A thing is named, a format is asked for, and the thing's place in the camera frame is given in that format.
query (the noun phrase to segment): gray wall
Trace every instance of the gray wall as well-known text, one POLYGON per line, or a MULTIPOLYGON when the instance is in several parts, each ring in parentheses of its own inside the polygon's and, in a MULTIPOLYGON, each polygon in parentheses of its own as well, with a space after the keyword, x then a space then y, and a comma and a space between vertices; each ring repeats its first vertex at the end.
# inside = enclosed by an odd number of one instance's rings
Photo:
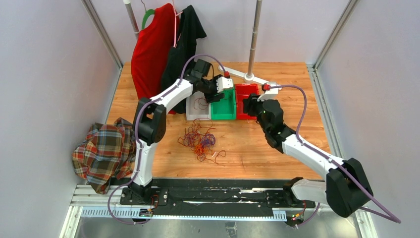
MULTIPOLYGON (((122 0, 92 0, 123 61, 131 61, 136 38, 122 0)), ((143 0, 147 9, 169 0, 143 0)), ((348 0, 263 0, 256 61, 316 60, 348 0)), ((144 7, 132 0, 141 27, 144 7)), ((207 33, 197 53, 221 61, 248 61, 256 0, 175 0, 177 11, 192 5, 207 33)))
POLYGON ((319 70, 345 157, 402 220, 373 215, 380 238, 420 231, 419 15, 419 1, 360 0, 319 70))
POLYGON ((0 22, 0 237, 55 238, 119 69, 80 0, 3 1, 0 22))

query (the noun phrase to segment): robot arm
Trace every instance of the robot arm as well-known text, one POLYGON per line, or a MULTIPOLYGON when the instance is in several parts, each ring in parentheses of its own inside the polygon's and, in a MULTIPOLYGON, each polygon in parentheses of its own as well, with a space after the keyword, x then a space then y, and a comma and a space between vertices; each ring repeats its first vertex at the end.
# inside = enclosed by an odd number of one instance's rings
POLYGON ((244 100, 244 112, 257 117, 272 148, 300 160, 324 180, 309 181, 294 178, 284 185, 284 199, 290 206, 301 200, 310 200, 328 204, 338 215, 348 217, 369 201, 369 198, 337 168, 335 163, 332 163, 335 161, 344 167, 373 195, 360 162, 354 158, 343 160, 322 151, 304 139, 299 140, 296 132, 284 123, 283 110, 277 100, 260 101, 259 95, 251 94, 244 100), (315 150, 327 155, 328 160, 315 150))
POLYGON ((140 109, 145 104, 156 101, 144 109, 137 124, 140 142, 136 141, 135 171, 131 176, 134 180, 129 185, 129 188, 142 197, 144 201, 147 201, 150 197, 153 159, 156 147, 166 132, 167 113, 196 91, 203 92, 206 102, 211 103, 221 100, 224 97, 221 92, 233 87, 233 81, 228 73, 224 76, 217 75, 211 80, 203 79, 208 74, 209 68, 210 63, 199 59, 191 73, 185 76, 185 79, 177 79, 171 87, 159 95, 150 99, 142 98, 138 102, 134 122, 137 121, 140 109))

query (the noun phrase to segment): tangled wire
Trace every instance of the tangled wire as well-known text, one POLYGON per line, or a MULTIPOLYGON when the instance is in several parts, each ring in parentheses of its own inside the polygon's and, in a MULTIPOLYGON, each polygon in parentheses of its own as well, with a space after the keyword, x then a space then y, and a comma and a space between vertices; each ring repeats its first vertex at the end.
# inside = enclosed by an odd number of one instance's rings
POLYGON ((216 152, 213 152, 216 138, 209 132, 210 130, 215 129, 213 128, 213 121, 211 121, 211 126, 201 126, 200 122, 200 119, 195 119, 191 127, 185 129, 184 137, 178 138, 178 143, 185 147, 190 147, 191 150, 197 154, 198 161, 210 160, 213 163, 218 164, 218 162, 216 162, 217 157, 225 157, 226 151, 221 150, 217 154, 216 152), (200 129, 207 130, 205 133, 200 133, 200 129), (208 155, 212 155, 211 157, 216 155, 216 157, 212 160, 207 157, 208 155))
POLYGON ((205 97, 197 98, 194 100, 194 109, 195 110, 205 110, 209 108, 209 104, 206 102, 205 97))

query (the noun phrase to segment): fabric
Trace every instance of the fabric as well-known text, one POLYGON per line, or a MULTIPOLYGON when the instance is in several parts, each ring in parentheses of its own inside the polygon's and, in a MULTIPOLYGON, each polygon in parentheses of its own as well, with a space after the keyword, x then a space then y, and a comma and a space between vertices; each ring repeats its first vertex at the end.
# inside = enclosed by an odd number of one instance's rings
POLYGON ((156 8, 151 24, 139 33, 131 58, 131 75, 139 99, 161 92, 160 79, 174 45, 174 14, 170 3, 156 8))
MULTIPOLYGON (((193 6, 188 6, 182 11, 181 22, 177 32, 176 48, 172 47, 169 51, 166 69, 162 75, 161 91, 170 87, 181 76, 182 68, 187 60, 196 54, 197 39, 206 37, 200 20, 198 19, 193 6)), ((194 67, 191 61, 187 69, 194 67)), ((184 99, 173 110, 177 113, 185 113, 186 100, 184 99)))
POLYGON ((112 176, 121 179, 133 173, 136 142, 131 123, 118 118, 113 125, 93 124, 82 144, 73 152, 75 173, 87 179, 96 193, 108 191, 112 176))

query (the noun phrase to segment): plaid shirt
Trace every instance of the plaid shirt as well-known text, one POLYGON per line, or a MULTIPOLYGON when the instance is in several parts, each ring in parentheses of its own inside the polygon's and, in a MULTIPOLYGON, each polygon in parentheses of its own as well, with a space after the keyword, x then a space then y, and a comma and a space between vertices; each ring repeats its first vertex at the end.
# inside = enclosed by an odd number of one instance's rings
POLYGON ((96 193, 105 194, 109 179, 133 173, 136 141, 131 123, 118 118, 114 125, 93 124, 82 144, 73 152, 75 173, 87 179, 96 193))

